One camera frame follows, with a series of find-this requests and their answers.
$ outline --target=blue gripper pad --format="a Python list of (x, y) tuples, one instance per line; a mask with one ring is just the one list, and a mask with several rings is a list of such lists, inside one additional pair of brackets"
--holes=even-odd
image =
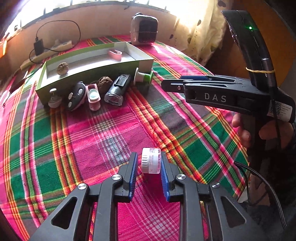
[(168, 175), (165, 170), (165, 165), (163, 158), (161, 157), (161, 168), (160, 168), (160, 173), (161, 173), (161, 182), (163, 185), (163, 194), (166, 198), (167, 201), (170, 199), (170, 192), (169, 192), (169, 182), (168, 182)]
[(135, 158), (133, 160), (133, 168), (131, 171), (131, 178), (129, 181), (128, 198), (130, 201), (132, 200), (133, 195), (135, 193), (137, 175), (138, 175), (138, 154), (136, 153)]
[(207, 76), (182, 75), (180, 80), (209, 80)]

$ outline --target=das logo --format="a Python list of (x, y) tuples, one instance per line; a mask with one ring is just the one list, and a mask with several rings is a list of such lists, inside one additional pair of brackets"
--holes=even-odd
[(209, 93), (205, 93), (205, 99), (211, 100), (211, 101), (217, 101), (217, 102), (226, 102), (226, 96), (225, 95), (210, 95)]

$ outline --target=green cardboard box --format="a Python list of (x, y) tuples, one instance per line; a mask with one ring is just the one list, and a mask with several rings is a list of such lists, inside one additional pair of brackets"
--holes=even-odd
[[(121, 61), (108, 55), (109, 50), (122, 52)], [(60, 63), (69, 64), (65, 75), (57, 74)], [(41, 68), (36, 92), (43, 105), (50, 100), (49, 91), (56, 88), (56, 94), (65, 97), (79, 81), (88, 85), (108, 76), (115, 80), (120, 74), (135, 75), (136, 68), (142, 73), (150, 73), (153, 58), (128, 42), (109, 43), (75, 50), (46, 61)]]

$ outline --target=finger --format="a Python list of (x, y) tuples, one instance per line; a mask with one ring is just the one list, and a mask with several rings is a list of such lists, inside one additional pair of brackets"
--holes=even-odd
[[(294, 134), (294, 130), (292, 125), (288, 122), (278, 120), (278, 123), (281, 135), (281, 147), (285, 148), (291, 141)], [(263, 140), (277, 138), (275, 120), (272, 120), (268, 122), (266, 125), (264, 125), (259, 131), (259, 136)]]
[(239, 126), (241, 126), (242, 125), (242, 123), (241, 123), (241, 116), (240, 116), (240, 114), (235, 114), (234, 115), (234, 117), (232, 118), (232, 126), (234, 127), (234, 128), (237, 128), (237, 127), (239, 127)]
[[(280, 133), (283, 131), (284, 122), (278, 120)], [(266, 123), (259, 131), (259, 136), (262, 140), (270, 140), (277, 138), (275, 120)]]
[(251, 141), (251, 134), (247, 130), (243, 130), (241, 135), (240, 135), (241, 140), (245, 142), (250, 142)]
[(241, 142), (241, 145), (243, 147), (249, 148), (251, 146), (251, 142), (250, 141), (244, 141), (244, 140), (241, 139), (240, 142)]
[(244, 130), (241, 126), (239, 126), (237, 130), (237, 134), (239, 135), (240, 140), (249, 142), (251, 140), (251, 134), (247, 131)]
[(243, 130), (244, 130), (244, 129), (243, 129), (241, 126), (238, 127), (238, 129), (237, 129), (237, 134), (239, 135), (239, 137), (242, 136), (242, 132), (243, 132)]

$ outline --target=plaid tablecloth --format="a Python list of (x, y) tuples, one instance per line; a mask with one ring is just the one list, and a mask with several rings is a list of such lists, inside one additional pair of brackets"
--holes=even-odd
[[(119, 41), (129, 38), (88, 39), (75, 49)], [(155, 60), (152, 85), (148, 91), (130, 87), (121, 107), (101, 101), (97, 112), (87, 103), (73, 112), (44, 108), (36, 74), (1, 107), (0, 206), (23, 240), (76, 185), (102, 182), (131, 152), (140, 160), (143, 147), (160, 147), (199, 182), (218, 181), (236, 198), (242, 193), (244, 179), (233, 161), (246, 163), (246, 153), (230, 124), (233, 113), (190, 105), (160, 86), (164, 78), (211, 73), (165, 44), (140, 49)], [(119, 239), (178, 240), (179, 204), (167, 203), (160, 175), (144, 175), (140, 166), (133, 201), (119, 204)]]

